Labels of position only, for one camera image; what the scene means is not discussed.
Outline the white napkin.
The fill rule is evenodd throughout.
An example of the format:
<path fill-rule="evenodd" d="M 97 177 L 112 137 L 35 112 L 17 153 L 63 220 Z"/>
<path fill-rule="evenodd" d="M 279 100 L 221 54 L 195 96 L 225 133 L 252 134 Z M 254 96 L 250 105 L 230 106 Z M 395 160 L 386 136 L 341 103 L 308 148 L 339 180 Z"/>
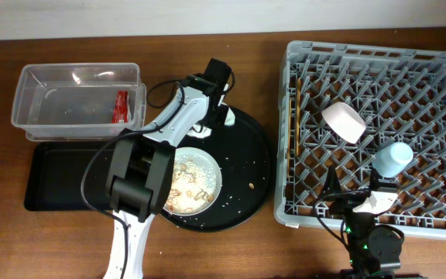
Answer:
<path fill-rule="evenodd" d="M 204 139 L 209 137 L 217 128 L 233 126 L 235 124 L 235 113 L 228 106 L 225 106 L 225 109 L 226 112 L 223 113 L 223 123 L 215 123 L 213 128 L 195 124 L 190 128 L 187 135 L 198 139 Z"/>

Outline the white plate with food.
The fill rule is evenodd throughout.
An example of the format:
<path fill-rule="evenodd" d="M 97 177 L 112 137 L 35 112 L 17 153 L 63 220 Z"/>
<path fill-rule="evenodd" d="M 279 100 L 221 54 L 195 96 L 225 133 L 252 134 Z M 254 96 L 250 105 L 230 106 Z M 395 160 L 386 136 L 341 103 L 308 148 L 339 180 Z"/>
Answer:
<path fill-rule="evenodd" d="M 221 168 L 212 155 L 194 147 L 178 148 L 163 210 L 178 216 L 200 214 L 213 205 L 221 188 Z"/>

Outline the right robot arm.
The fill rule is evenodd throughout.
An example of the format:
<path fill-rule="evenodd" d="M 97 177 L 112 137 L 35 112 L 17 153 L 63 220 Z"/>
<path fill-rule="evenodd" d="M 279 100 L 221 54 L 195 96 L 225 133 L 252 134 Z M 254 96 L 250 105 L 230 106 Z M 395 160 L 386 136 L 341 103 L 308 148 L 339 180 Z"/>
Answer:
<path fill-rule="evenodd" d="M 397 200 L 397 186 L 384 182 L 373 170 L 369 186 L 343 191 L 335 167 L 328 168 L 319 199 L 329 202 L 328 212 L 341 217 L 337 239 L 349 254 L 350 268 L 341 278 L 394 278 L 401 267 L 404 234 L 393 226 L 378 224 L 376 218 L 388 212 Z"/>

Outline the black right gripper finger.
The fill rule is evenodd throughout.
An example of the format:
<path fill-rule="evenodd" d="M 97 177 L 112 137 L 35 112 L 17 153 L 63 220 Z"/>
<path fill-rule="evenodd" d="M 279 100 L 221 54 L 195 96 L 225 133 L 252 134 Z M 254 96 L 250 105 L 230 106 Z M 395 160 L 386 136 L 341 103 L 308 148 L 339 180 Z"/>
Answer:
<path fill-rule="evenodd" d="M 371 169 L 370 178 L 369 178 L 369 187 L 370 188 L 381 188 L 384 186 L 384 182 L 381 181 L 382 177 L 378 173 L 376 169 Z"/>
<path fill-rule="evenodd" d="M 327 177 L 324 182 L 325 194 L 341 194 L 341 185 L 333 165 L 328 167 Z"/>

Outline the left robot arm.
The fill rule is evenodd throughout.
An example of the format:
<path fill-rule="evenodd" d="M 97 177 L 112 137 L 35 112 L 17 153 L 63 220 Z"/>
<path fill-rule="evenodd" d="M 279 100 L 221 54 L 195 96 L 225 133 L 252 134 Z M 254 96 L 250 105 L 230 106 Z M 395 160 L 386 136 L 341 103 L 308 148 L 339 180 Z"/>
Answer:
<path fill-rule="evenodd" d="M 115 219 L 106 278 L 141 278 L 150 226 L 169 196 L 176 148 L 194 125 L 216 128 L 229 107 L 222 100 L 231 90 L 232 69 L 210 59 L 203 73 L 173 81 L 169 105 L 138 131 L 124 130 L 115 145 L 105 185 Z"/>

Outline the red snack wrapper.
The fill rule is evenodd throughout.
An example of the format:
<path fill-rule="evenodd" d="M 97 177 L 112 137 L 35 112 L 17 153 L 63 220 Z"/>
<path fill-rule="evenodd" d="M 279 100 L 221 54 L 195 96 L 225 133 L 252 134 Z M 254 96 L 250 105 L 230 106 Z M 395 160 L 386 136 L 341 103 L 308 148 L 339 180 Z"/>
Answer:
<path fill-rule="evenodd" d="M 129 93 L 118 91 L 115 99 L 115 106 L 111 118 L 112 123 L 127 123 L 129 121 Z"/>

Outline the light blue cup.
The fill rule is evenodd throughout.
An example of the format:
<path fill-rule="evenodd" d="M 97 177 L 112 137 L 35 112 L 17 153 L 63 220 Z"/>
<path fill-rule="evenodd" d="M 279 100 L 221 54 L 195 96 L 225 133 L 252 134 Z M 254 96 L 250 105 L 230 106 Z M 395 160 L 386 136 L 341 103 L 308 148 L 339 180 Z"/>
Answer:
<path fill-rule="evenodd" d="M 375 154 L 372 167 L 387 178 L 397 176 L 413 160 L 413 151 L 406 143 L 392 143 Z"/>

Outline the pink bowl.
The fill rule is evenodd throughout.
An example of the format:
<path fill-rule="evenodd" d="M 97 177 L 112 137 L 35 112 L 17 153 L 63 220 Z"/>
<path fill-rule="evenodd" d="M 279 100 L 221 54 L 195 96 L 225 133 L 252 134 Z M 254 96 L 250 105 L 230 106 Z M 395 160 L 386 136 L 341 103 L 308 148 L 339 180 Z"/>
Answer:
<path fill-rule="evenodd" d="M 366 130 L 364 119 L 344 102 L 335 102 L 321 114 L 332 130 L 348 143 L 357 143 Z"/>

